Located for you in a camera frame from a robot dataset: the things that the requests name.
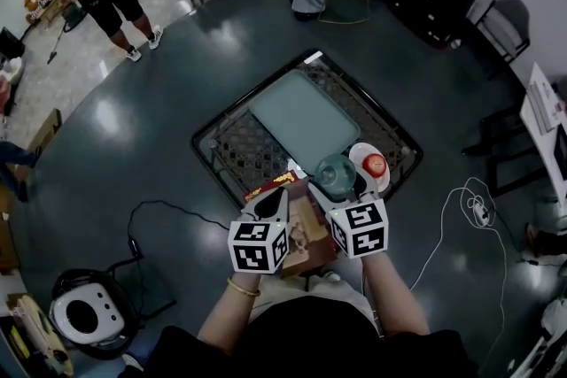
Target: blue pants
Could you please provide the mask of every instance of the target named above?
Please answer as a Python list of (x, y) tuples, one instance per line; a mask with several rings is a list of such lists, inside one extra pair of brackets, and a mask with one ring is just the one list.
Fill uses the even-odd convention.
[(6, 163), (33, 167), (35, 165), (35, 154), (11, 142), (0, 142), (0, 180), (17, 197), (19, 195), (19, 184)]

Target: red apple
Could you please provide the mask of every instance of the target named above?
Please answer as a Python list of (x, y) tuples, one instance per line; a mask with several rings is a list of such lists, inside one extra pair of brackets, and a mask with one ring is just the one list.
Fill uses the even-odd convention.
[(362, 168), (374, 178), (380, 178), (386, 173), (388, 165), (383, 156), (373, 153), (362, 161)]

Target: black shorts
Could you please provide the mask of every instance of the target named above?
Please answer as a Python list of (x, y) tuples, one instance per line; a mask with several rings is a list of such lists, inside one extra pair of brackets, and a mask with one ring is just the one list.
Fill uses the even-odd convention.
[(129, 21), (140, 19), (144, 14), (138, 0), (81, 0), (80, 2), (108, 36), (116, 35), (122, 26), (122, 19), (114, 6)]

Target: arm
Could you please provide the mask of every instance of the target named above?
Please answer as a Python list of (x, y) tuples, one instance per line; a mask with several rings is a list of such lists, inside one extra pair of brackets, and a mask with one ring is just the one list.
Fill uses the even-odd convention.
[(363, 257), (362, 265), (385, 336), (402, 332), (420, 336), (429, 334), (429, 326), (421, 306), (385, 252)]
[[(236, 273), (232, 276), (232, 281), (242, 289), (255, 292), (260, 285), (260, 275)], [(248, 325), (253, 305), (253, 297), (227, 286), (199, 331), (198, 340), (232, 354)]]

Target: white cable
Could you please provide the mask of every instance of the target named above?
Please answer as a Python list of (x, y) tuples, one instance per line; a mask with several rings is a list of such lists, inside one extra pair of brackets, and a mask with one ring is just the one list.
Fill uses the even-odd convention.
[[(460, 201), (461, 211), (462, 211), (462, 214), (464, 214), (464, 217), (467, 218), (467, 221), (471, 224), (471, 226), (473, 226), (474, 228), (476, 228), (478, 230), (491, 230), (491, 231), (493, 231), (498, 236), (498, 241), (500, 242), (500, 246), (502, 247), (502, 252), (504, 253), (504, 276), (502, 277), (502, 286), (501, 286), (501, 295), (500, 295), (500, 304), (499, 304), (500, 310), (501, 310), (501, 313), (502, 313), (502, 327), (501, 327), (500, 333), (496, 336), (496, 340), (494, 340), (492, 346), (490, 347), (490, 350), (488, 351), (488, 354), (486, 355), (486, 359), (485, 359), (484, 364), (480, 367), (480, 371), (482, 371), (482, 369), (485, 367), (486, 363), (488, 362), (488, 359), (490, 359), (490, 356), (493, 353), (494, 347), (496, 346), (496, 344), (500, 340), (502, 334), (504, 334), (504, 326), (505, 326), (505, 323), (506, 323), (506, 316), (504, 314), (504, 305), (503, 304), (504, 304), (504, 286), (506, 285), (506, 278), (508, 276), (508, 267), (507, 267), (508, 257), (506, 255), (506, 248), (504, 247), (504, 243), (502, 242), (502, 238), (500, 236), (500, 233), (495, 228), (492, 228), (495, 217), (493, 217), (492, 220), (489, 221), (488, 223), (484, 223), (484, 222), (482, 222), (481, 220), (478, 219), (477, 212), (473, 208), (475, 204), (480, 204), (483, 212), (488, 213), (488, 210), (485, 208), (484, 199), (481, 196), (478, 196), (477, 194), (472, 192), (468, 188), (469, 181), (471, 181), (471, 180), (478, 181), (479, 183), (481, 183), (486, 188), (486, 193), (490, 197), (490, 201), (491, 201), (491, 203), (494, 207), (494, 210), (495, 210), (496, 205), (493, 201), (493, 198), (490, 196), (490, 191), (488, 190), (488, 187), (478, 178), (470, 177), (464, 183), (464, 186), (462, 188), (452, 189), (451, 192), (449, 192), (449, 194), (447, 195), (447, 200), (443, 204), (443, 209), (441, 210), (441, 221), (440, 221), (441, 235), (439, 237), (439, 242), (433, 248), (433, 251), (431, 252), (430, 256), (425, 261), (425, 264), (423, 265), (421, 272), (417, 276), (417, 279), (414, 282), (414, 284), (411, 286), (410, 290), (413, 290), (416, 287), (417, 283), (422, 278), (422, 275), (423, 275), (423, 272), (425, 271), (425, 268), (429, 265), (429, 262), (431, 261), (431, 259), (435, 255), (435, 252), (437, 252), (437, 249), (439, 248), (439, 246), (443, 242), (443, 215), (445, 214), (445, 208), (447, 207), (447, 203), (449, 202), (449, 199), (451, 198), (453, 193), (456, 192), (457, 190), (460, 190), (461, 191), (461, 197), (460, 197), (459, 201)], [(469, 215), (465, 212), (463, 205), (462, 205), (462, 200), (463, 200), (465, 191), (468, 191), (472, 195), (472, 197), (467, 200), (467, 207), (472, 210), (474, 222), (473, 222), (472, 218), (469, 217)]]

